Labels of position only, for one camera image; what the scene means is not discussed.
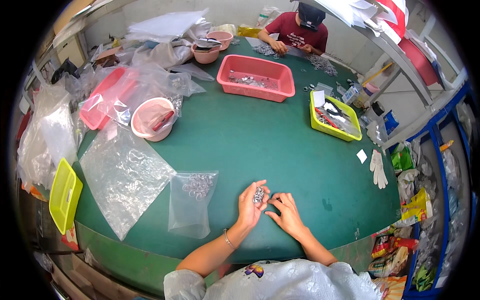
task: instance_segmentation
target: hand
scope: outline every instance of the hand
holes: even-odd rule
[[[283,42],[272,41],[272,42],[270,42],[270,46],[278,54],[284,55],[285,53],[288,52],[288,48],[287,48],[287,46],[285,46],[285,44]]]
[[[309,229],[302,223],[300,219],[295,200],[292,194],[275,193],[268,203],[274,205],[281,213],[278,216],[276,213],[266,211],[265,214],[270,216],[286,233],[291,235],[294,239],[299,240],[301,236],[309,231]]]
[[[266,186],[263,186],[264,198],[262,199],[262,202],[253,203],[253,195],[255,195],[257,186],[262,186],[266,182],[266,180],[253,182],[239,196],[239,218],[237,223],[245,229],[251,230],[255,227],[262,211],[267,208],[267,200],[269,198],[268,194],[270,193],[270,190]]]
[[[298,49],[303,50],[305,53],[311,53],[313,51],[313,47],[309,44],[305,44],[304,46],[298,46]]]

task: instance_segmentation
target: red t-shirt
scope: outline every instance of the red t-shirt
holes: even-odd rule
[[[293,47],[309,44],[315,49],[325,52],[328,30],[323,24],[318,26],[318,31],[301,28],[295,21],[296,12],[284,12],[273,22],[265,27],[268,33],[279,33],[278,40],[285,45]]]

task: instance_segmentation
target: white floral top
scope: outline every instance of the white floral top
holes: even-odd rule
[[[304,259],[259,261],[237,270],[206,289],[196,272],[178,270],[164,279],[166,299],[380,299],[381,292],[347,263],[330,266]]]

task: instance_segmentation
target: white work glove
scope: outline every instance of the white work glove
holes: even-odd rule
[[[384,172],[382,155],[377,150],[372,151],[370,171],[373,172],[373,184],[378,184],[379,189],[384,189],[388,184],[388,181]]]

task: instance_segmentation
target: woman's right hand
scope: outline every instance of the woman's right hand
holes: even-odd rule
[[[265,214],[270,216],[286,233],[294,239],[299,240],[309,229],[302,223],[300,219],[295,200],[292,194],[275,193],[268,203],[275,206],[281,213],[278,216],[272,211],[266,211]]]
[[[281,41],[275,41],[275,40],[271,41],[270,47],[272,47],[272,49],[280,55],[284,55],[285,53],[288,52],[287,46],[285,46],[285,44]]]

